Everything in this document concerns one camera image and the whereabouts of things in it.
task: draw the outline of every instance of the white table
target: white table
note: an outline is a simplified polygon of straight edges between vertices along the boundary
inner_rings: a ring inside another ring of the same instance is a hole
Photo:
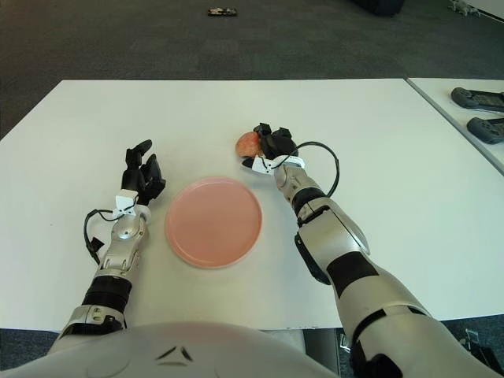
[[[148,138],[168,186],[151,203],[130,325],[339,327],[332,289],[295,249],[289,205],[272,179],[235,156],[235,141],[261,121],[336,151],[333,198],[367,235],[374,261],[435,317],[504,312],[504,177],[405,81],[63,81],[0,141],[0,327],[64,326],[96,269],[84,215],[113,206],[125,149]],[[301,155],[329,188],[331,157],[317,148]],[[264,223],[243,261],[201,270],[170,250],[164,217],[180,190],[212,175],[244,182]],[[90,226],[104,240],[109,230],[99,220]]]
[[[456,87],[475,91],[503,92],[504,80],[465,80],[465,79],[408,79],[415,89],[425,97],[442,115],[456,127],[468,141],[485,156],[496,169],[504,174],[504,143],[486,144],[469,132],[467,123],[474,117],[486,119],[503,118],[504,113],[491,113],[464,109],[450,96]]]

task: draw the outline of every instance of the black cable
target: black cable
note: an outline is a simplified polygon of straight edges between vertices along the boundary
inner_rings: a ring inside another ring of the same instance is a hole
[[[136,200],[138,199],[138,197],[139,197],[138,195],[135,197],[135,201],[133,202],[133,205],[128,206],[127,208],[123,209],[123,211],[130,210],[132,207],[134,207],[136,205]],[[92,211],[90,211],[86,215],[86,218],[84,219],[84,242],[86,243],[86,248],[89,251],[89,254],[93,258],[93,260],[96,261],[96,263],[98,265],[100,265],[100,259],[97,254],[98,250],[95,248],[95,246],[93,246],[93,243],[89,240],[89,236],[87,236],[87,223],[96,214],[98,214],[106,222],[114,222],[114,221],[121,219],[124,216],[124,214],[121,214],[120,216],[115,217],[113,219],[108,219],[108,218],[105,218],[103,213],[111,214],[111,213],[113,213],[113,211],[107,210],[107,209],[93,209]]]
[[[338,160],[338,157],[336,156],[336,154],[334,153],[334,151],[331,150],[331,148],[327,147],[323,143],[320,143],[320,142],[304,142],[304,143],[299,144],[280,163],[278,163],[277,165],[275,165],[274,167],[272,167],[272,169],[277,169],[278,167],[280,167],[288,158],[290,158],[292,156],[292,154],[294,152],[296,152],[297,150],[299,150],[300,148],[303,148],[305,146],[318,146],[318,147],[322,147],[325,150],[327,150],[334,157],[334,162],[336,164],[336,178],[334,179],[334,183],[332,184],[331,189],[329,189],[328,193],[326,194],[328,197],[331,197],[332,194],[334,193],[334,191],[336,190],[336,188],[338,187],[338,183],[339,183],[339,160]]]

